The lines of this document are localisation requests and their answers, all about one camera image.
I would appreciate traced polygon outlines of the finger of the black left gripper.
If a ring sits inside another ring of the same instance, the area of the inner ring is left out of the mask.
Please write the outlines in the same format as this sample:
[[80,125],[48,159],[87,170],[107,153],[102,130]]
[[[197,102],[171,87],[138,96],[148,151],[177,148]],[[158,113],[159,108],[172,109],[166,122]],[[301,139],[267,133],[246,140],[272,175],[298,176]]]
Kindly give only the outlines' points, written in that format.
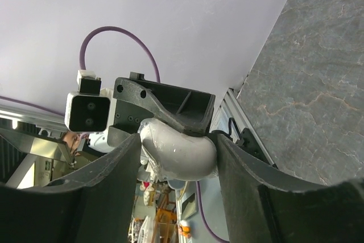
[[212,121],[216,96],[197,90],[148,81],[143,74],[115,80],[113,126],[136,133],[143,120],[156,118],[180,133],[205,136]]
[[107,145],[110,147],[110,151],[119,147],[130,135],[131,133],[110,126],[107,131]]

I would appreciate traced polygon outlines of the white oval case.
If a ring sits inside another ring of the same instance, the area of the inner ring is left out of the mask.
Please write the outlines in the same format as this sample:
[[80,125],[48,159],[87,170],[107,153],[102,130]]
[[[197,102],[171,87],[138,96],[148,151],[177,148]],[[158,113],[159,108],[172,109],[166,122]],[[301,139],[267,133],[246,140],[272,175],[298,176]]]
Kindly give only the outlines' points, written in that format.
[[218,175],[217,149],[208,137],[180,133],[156,118],[138,129],[142,152],[160,181],[199,181]]

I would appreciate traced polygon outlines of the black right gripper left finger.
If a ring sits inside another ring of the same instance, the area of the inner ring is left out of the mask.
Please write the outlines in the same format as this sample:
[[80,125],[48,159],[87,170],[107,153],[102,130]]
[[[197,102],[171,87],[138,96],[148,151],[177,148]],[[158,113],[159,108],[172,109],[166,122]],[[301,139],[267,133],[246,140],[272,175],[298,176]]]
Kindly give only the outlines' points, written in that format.
[[139,134],[44,187],[1,186],[1,242],[127,242]]

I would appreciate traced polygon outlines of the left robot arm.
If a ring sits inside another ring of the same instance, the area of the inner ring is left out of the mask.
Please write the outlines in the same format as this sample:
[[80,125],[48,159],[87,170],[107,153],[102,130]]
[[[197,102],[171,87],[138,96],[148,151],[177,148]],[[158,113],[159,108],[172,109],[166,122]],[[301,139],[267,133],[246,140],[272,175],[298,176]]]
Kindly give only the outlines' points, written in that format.
[[215,95],[148,81],[141,73],[119,77],[100,95],[110,99],[106,129],[89,134],[90,148],[108,153],[138,131],[143,120],[155,118],[179,133],[203,137],[210,129]]

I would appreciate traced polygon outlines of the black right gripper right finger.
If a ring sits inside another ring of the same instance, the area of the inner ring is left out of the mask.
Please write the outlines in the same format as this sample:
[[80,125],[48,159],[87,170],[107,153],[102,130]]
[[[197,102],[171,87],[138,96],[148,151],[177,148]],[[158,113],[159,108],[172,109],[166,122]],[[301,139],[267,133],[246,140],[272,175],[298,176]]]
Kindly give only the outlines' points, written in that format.
[[363,180],[323,186],[288,175],[217,134],[231,242],[362,242]]

